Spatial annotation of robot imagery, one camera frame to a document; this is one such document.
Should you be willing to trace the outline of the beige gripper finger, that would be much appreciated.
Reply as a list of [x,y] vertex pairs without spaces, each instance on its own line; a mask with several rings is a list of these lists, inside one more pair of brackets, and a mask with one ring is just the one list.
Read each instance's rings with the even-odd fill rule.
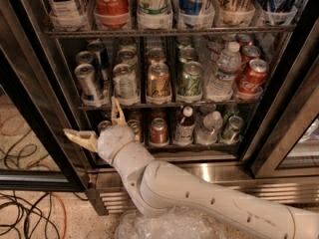
[[111,121],[113,124],[126,125],[126,118],[124,112],[120,106],[120,103],[116,97],[111,98],[112,109],[111,109]]
[[64,128],[63,132],[70,141],[77,145],[91,152],[96,152],[98,150],[98,137],[94,131]]

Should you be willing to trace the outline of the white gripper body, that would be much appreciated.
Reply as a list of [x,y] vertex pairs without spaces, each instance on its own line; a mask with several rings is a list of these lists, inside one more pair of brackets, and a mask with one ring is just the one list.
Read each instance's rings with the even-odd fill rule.
[[111,125],[100,133],[98,155],[112,165],[117,153],[134,139],[135,135],[128,125]]

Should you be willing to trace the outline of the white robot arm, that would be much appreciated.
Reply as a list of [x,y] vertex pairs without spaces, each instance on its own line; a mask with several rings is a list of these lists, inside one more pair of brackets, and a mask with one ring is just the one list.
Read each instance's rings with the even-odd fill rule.
[[157,216],[188,206],[230,224],[257,239],[319,239],[319,214],[209,183],[166,161],[155,159],[135,140],[117,99],[112,124],[95,133],[64,130],[72,142],[99,155],[120,175],[138,210]]

